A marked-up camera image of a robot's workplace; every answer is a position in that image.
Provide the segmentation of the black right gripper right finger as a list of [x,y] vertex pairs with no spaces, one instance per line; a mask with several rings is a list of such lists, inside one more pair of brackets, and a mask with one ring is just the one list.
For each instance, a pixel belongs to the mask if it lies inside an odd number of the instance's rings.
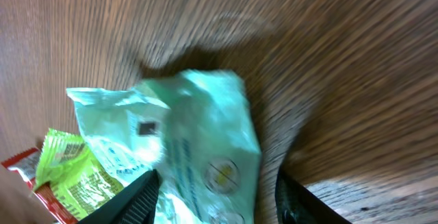
[[284,171],[277,175],[274,196],[280,224],[351,224]]

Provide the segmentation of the green snack bag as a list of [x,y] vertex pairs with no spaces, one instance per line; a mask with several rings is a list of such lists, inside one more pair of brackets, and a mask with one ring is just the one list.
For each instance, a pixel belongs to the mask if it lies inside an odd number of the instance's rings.
[[34,188],[40,189],[45,184],[78,221],[123,189],[101,166],[81,136],[55,129],[45,136]]

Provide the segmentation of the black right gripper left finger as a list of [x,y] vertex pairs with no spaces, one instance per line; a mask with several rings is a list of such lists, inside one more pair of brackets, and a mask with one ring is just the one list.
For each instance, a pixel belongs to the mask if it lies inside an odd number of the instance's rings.
[[147,171],[78,224],[154,224],[159,175]]

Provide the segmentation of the light teal tissue packet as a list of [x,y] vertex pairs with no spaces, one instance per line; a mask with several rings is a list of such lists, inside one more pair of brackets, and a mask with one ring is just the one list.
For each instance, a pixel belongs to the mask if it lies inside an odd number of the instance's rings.
[[254,221],[261,149],[235,73],[184,71],[130,90],[66,93],[107,173],[127,186],[158,172],[156,223]]

